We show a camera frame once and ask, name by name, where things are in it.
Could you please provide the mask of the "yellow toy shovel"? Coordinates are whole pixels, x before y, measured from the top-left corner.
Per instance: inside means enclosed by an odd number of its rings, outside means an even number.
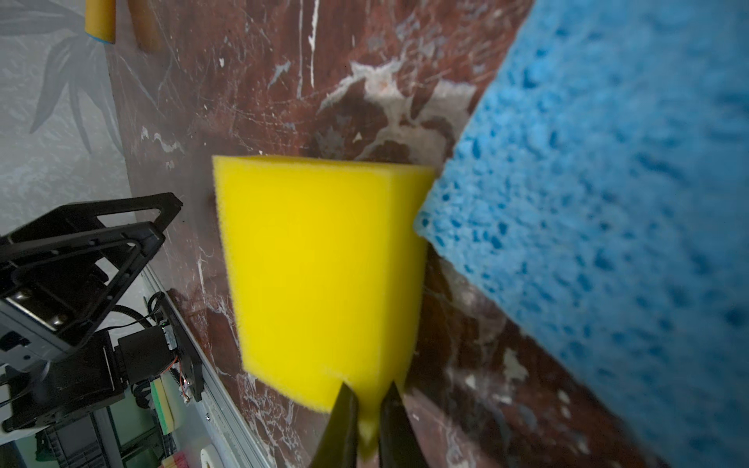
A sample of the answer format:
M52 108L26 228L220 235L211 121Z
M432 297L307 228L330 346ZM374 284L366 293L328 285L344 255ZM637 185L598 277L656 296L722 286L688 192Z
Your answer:
M86 0L84 30L92 38L103 43L116 41L116 1Z

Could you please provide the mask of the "blue cellulose sponge near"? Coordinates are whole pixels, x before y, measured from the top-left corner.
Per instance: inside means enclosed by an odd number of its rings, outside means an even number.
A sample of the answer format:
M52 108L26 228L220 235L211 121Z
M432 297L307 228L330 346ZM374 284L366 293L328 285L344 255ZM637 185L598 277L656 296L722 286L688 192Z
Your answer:
M670 465L747 465L746 2L534 3L415 229Z

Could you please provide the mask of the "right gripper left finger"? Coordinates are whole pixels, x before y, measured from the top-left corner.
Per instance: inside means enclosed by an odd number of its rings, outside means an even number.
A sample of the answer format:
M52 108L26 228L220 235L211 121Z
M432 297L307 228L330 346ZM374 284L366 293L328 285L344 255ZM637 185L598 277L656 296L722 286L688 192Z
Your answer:
M359 401L341 384L330 419L309 468L355 468L358 452Z

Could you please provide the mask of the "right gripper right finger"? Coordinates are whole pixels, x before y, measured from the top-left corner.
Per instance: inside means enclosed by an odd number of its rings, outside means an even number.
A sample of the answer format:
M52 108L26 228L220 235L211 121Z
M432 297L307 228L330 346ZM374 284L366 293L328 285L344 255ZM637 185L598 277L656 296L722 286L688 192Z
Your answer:
M395 382L380 404L380 468L428 468Z

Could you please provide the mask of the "yellow foam sponge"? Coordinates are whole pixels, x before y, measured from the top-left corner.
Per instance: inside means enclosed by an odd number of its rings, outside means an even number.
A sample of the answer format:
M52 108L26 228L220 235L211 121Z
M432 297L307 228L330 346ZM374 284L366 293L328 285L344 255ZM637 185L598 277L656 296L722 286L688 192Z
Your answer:
M245 371L329 413L359 401L361 450L411 366L427 243L414 223L430 167L215 156L220 238Z

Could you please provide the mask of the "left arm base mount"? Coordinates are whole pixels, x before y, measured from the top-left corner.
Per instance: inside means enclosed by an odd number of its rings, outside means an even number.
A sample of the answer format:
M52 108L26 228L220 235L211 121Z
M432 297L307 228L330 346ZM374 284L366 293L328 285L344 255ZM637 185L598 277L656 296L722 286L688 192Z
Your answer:
M144 328L118 339L115 345L127 381L135 385L171 374L187 401L200 402L205 389L203 362L171 298L157 292L146 308L146 315L136 316Z

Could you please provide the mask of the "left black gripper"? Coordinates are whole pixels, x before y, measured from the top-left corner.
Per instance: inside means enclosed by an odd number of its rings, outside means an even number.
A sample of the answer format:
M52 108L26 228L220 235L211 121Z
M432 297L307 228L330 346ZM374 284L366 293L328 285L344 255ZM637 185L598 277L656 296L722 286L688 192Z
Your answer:
M94 331L165 241L174 193L62 205L1 237L1 431L36 431L121 400L126 380ZM101 216L156 210L153 222Z

